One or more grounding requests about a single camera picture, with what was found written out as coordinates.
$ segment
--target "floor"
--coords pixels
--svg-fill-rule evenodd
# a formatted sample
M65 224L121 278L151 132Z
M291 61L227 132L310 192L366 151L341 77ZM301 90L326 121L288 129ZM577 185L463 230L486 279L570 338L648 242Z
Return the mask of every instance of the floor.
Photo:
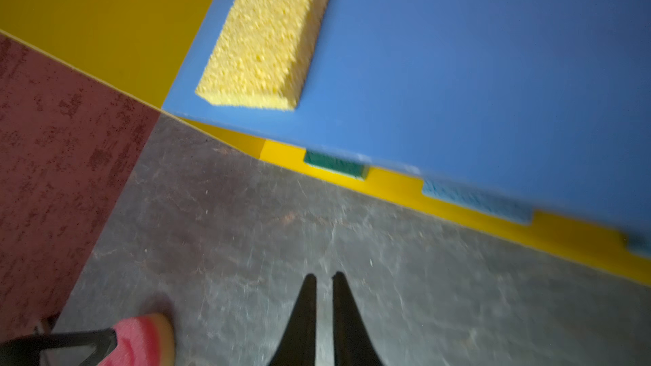
M63 309L158 116L0 34L0 341Z
M178 366L265 365L305 274L317 365L346 273L386 365L648 365L651 289L259 162L161 117L57 331L148 311Z

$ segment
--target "blue panel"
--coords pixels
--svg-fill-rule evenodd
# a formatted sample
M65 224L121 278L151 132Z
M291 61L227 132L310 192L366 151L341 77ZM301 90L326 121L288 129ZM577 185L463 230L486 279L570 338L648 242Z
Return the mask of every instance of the blue panel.
M425 180L422 193L517 224L530 225L533 220L533 207L530 205L448 181Z
M651 234L651 0L330 0L294 112L194 95L231 4L165 110Z

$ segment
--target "black pointed object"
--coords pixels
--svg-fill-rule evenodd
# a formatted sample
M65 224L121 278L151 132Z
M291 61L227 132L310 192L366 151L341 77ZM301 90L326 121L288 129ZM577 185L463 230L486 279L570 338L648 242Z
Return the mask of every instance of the black pointed object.
M337 272L333 284L335 366L382 366L359 314L346 276Z
M308 274L269 366L314 366L315 354L316 277Z
M92 346L93 353L79 366L95 366L108 356L117 344L118 338L111 328L100 331L25 336L0 345L0 365L38 366L41 350Z

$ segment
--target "red carpet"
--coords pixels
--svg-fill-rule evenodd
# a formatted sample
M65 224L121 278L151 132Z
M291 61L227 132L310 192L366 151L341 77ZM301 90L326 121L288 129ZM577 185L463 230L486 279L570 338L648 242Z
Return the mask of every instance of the red carpet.
M0 341L61 311L158 114L0 36Z

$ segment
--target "yellow board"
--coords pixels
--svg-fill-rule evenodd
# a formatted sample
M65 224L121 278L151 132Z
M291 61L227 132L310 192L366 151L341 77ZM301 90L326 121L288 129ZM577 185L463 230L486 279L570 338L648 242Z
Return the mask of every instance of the yellow board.
M536 211L533 223L518 225L474 210L428 198L422 179L371 167L364 181L312 167L303 162L305 150L267 140L260 159L329 183L407 208L450 220L472 229L546 251L564 259L651 285L651 261L630 254L622 235L586 222Z
M212 0L0 0L0 31L160 108Z

